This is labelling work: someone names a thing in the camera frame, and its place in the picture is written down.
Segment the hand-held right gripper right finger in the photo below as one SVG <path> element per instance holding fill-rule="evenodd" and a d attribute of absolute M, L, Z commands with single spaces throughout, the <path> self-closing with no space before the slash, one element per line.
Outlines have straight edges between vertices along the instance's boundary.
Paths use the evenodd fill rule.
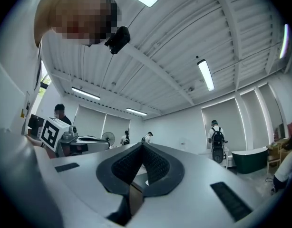
<path fill-rule="evenodd" d="M 146 143 L 142 145 L 142 162 L 148 177 L 144 197 L 169 194 L 185 175 L 185 168 L 177 158 Z"/>

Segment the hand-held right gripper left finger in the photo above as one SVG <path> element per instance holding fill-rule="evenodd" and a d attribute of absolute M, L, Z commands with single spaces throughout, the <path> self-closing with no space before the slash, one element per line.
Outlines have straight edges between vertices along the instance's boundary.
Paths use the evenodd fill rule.
<path fill-rule="evenodd" d="M 129 196 L 129 188 L 142 165 L 143 145 L 132 147 L 102 161 L 96 170 L 97 179 L 110 193 Z"/>

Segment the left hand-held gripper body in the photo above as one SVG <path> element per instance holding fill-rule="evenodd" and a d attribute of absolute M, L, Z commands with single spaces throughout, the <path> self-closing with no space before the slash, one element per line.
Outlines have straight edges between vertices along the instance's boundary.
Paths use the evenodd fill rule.
<path fill-rule="evenodd" d="M 49 117 L 44 121 L 39 139 L 56 154 L 56 157 L 80 155 L 88 151 L 88 145 L 79 142 L 76 127 L 55 117 Z"/>

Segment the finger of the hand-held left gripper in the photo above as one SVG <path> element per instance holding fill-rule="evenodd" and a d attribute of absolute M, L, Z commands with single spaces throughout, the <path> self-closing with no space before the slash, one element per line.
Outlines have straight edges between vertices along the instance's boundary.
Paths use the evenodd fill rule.
<path fill-rule="evenodd" d="M 107 140 L 92 136 L 79 136 L 76 139 L 76 145 L 82 154 L 102 152 L 110 148 L 110 143 Z"/>

